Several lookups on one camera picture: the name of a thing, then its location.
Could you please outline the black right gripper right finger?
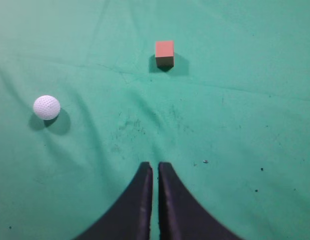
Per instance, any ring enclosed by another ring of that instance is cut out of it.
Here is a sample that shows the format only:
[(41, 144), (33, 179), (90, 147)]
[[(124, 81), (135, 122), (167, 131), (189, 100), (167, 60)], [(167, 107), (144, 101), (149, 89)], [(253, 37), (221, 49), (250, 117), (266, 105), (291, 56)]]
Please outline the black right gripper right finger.
[(193, 197), (169, 162), (160, 162), (159, 228), (161, 240), (239, 240)]

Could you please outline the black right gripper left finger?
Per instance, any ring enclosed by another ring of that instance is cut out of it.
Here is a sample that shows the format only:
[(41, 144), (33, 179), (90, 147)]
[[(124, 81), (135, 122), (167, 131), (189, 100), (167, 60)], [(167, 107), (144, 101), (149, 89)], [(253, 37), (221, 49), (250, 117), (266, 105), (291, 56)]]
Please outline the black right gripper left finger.
[(77, 240), (148, 240), (153, 196), (153, 170), (142, 162), (116, 202)]

